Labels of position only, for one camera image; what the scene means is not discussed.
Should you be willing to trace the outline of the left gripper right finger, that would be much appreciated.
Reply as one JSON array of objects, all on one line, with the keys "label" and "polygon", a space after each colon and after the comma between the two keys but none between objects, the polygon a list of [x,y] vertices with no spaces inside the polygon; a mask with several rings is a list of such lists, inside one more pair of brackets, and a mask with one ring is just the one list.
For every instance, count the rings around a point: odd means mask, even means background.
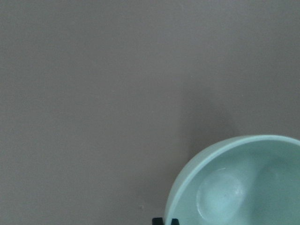
[{"label": "left gripper right finger", "polygon": [[171,221],[171,225],[180,225],[179,220],[176,218],[173,218]]}]

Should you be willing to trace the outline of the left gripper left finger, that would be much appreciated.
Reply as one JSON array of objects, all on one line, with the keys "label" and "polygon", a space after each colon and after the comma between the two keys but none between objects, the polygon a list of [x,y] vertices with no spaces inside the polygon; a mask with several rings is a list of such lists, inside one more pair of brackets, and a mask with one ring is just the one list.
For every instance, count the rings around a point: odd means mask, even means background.
[{"label": "left gripper left finger", "polygon": [[164,220],[162,217],[155,217],[152,219],[152,225],[164,225]]}]

